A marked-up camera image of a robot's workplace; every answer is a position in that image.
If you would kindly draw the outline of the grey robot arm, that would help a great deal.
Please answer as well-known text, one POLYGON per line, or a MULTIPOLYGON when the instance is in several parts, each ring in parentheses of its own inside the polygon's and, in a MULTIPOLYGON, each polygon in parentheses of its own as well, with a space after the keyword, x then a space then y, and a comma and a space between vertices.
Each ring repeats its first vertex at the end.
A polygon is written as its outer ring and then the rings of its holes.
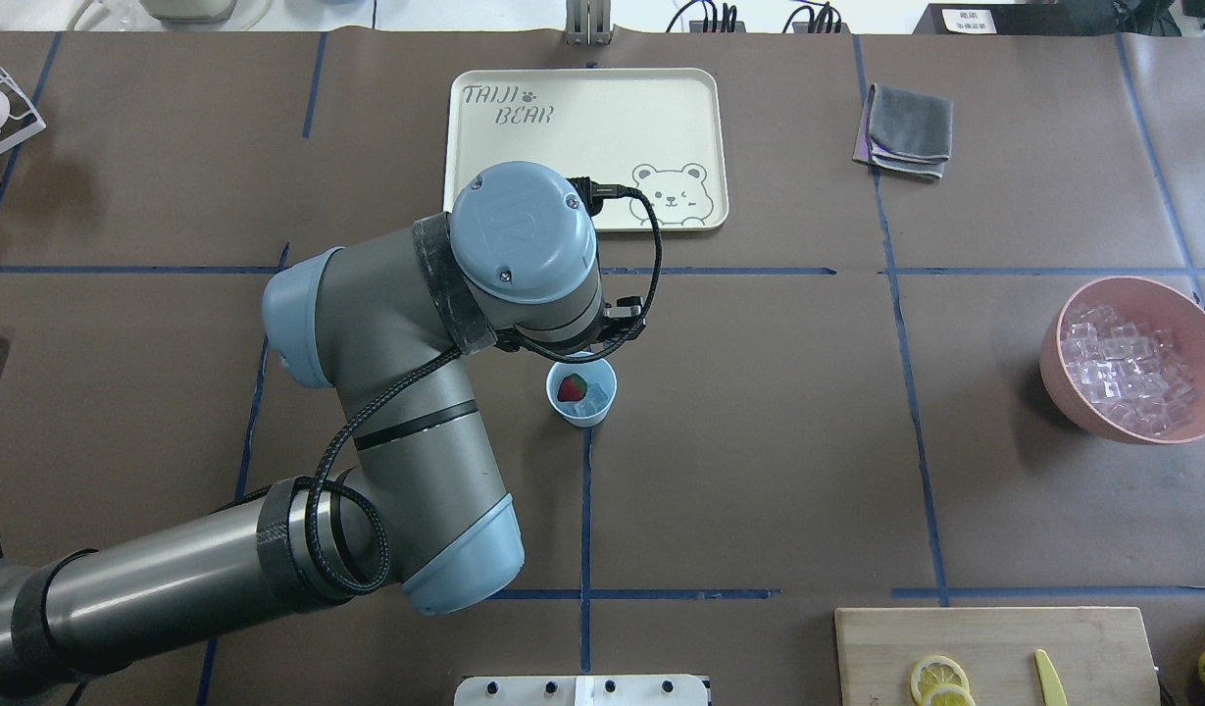
POLYGON ((400 586, 448 614, 525 563, 511 492, 463 359, 488 348, 602 361, 643 330, 656 292, 609 302, 594 216, 637 187, 507 161, 445 213, 276 273, 269 351, 345 411, 315 471, 127 545, 0 567, 0 705, 292 614, 400 586))

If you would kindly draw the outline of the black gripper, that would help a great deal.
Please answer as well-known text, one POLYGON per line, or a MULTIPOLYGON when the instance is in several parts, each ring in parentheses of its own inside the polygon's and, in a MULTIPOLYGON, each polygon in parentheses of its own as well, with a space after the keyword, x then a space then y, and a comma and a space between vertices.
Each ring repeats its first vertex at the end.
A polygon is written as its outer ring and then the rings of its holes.
POLYGON ((642 296, 619 298, 615 304, 601 300, 592 314, 584 313, 584 330, 568 339, 536 340, 529 335, 530 330, 511 326, 496 330, 495 347, 502 352, 529 351, 537 355, 611 355, 643 333, 646 313, 642 296))

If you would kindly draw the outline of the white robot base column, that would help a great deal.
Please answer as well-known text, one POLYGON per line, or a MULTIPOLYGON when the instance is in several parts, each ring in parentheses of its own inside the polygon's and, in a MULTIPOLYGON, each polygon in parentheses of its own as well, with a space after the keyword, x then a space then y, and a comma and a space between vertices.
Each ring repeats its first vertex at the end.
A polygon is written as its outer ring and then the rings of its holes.
POLYGON ((474 676, 454 705, 711 705, 709 678, 692 673, 474 676))

